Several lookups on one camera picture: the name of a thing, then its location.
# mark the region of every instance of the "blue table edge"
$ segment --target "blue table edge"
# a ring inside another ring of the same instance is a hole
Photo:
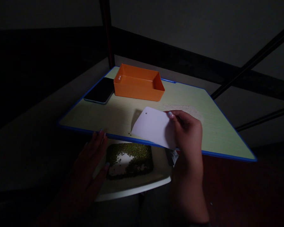
[[[113,70],[115,67],[111,68],[100,80],[102,80],[108,73],[110,73],[111,70]],[[167,79],[161,79],[163,81],[167,81],[170,83],[178,83],[175,81],[171,81],[171,80],[167,80]],[[60,124],[60,121],[84,98],[85,95],[87,95],[98,83],[99,81],[91,88],[89,89],[64,115],[62,115],[62,117],[60,117],[57,121],[57,126],[63,129],[69,129],[69,130],[73,130],[73,131],[78,131],[81,133],[85,133],[85,134],[92,134],[94,131],[91,130],[86,130],[86,129],[80,129],[80,128],[74,128],[74,127],[70,127],[70,126],[64,126]],[[224,113],[221,111],[221,113],[223,114],[223,116],[226,118],[226,120],[230,123],[230,121],[227,119],[227,117],[224,115]],[[245,143],[245,141],[242,139],[241,135],[237,132],[237,134],[239,135],[239,137],[241,138],[241,140],[244,142],[244,144],[247,146],[247,148],[249,149],[249,151],[252,153],[252,155],[254,156],[254,159],[249,159],[249,158],[243,158],[243,157],[237,157],[237,156],[233,156],[233,155],[228,155],[228,154],[221,154],[221,153],[216,153],[216,152],[211,152],[211,151],[204,151],[202,150],[202,154],[204,155],[209,155],[209,156],[213,156],[213,157],[218,157],[218,158],[226,158],[226,159],[232,159],[232,160],[239,160],[239,161],[246,161],[246,162],[256,162],[257,158],[254,155],[254,153],[250,150],[250,148],[248,147],[248,145]],[[127,142],[133,142],[133,143],[139,143],[139,144],[145,144],[145,145],[150,145],[150,146],[156,146],[156,147],[162,147],[156,143],[147,141],[147,140],[141,140],[141,139],[136,139],[136,138],[131,138],[131,137],[125,137],[125,136],[118,136],[118,135],[114,135],[114,134],[106,134],[107,137],[109,139],[115,139],[115,140],[122,140],[122,141],[127,141]]]

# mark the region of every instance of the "white plastic tray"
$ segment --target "white plastic tray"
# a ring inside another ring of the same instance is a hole
[[[127,143],[120,140],[108,139],[108,146],[116,143]],[[124,178],[120,180],[105,180],[100,193],[96,198],[96,202],[112,200],[126,197],[129,195],[144,192],[156,187],[160,187],[171,181],[172,167],[168,165],[164,148],[151,147],[154,169],[149,174]],[[99,165],[97,166],[93,177],[95,177],[100,169],[104,166],[106,153]]]

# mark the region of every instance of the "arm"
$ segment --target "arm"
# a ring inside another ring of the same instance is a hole
[[[181,154],[171,182],[171,203],[176,221],[208,223],[203,194],[202,124],[181,110],[168,112],[174,123],[175,140]]]

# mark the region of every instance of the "red floor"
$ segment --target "red floor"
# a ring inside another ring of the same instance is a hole
[[[258,159],[247,163],[203,156],[213,227],[284,226],[284,160]]]

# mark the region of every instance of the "green beans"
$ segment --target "green beans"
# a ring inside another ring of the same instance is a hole
[[[107,179],[116,180],[135,177],[153,171],[154,164],[150,146],[137,143],[112,144],[107,148],[106,162],[109,162],[110,167],[112,167],[114,164],[121,162],[121,159],[118,159],[118,156],[124,154],[133,157],[126,167],[125,173],[115,176],[107,174]]]

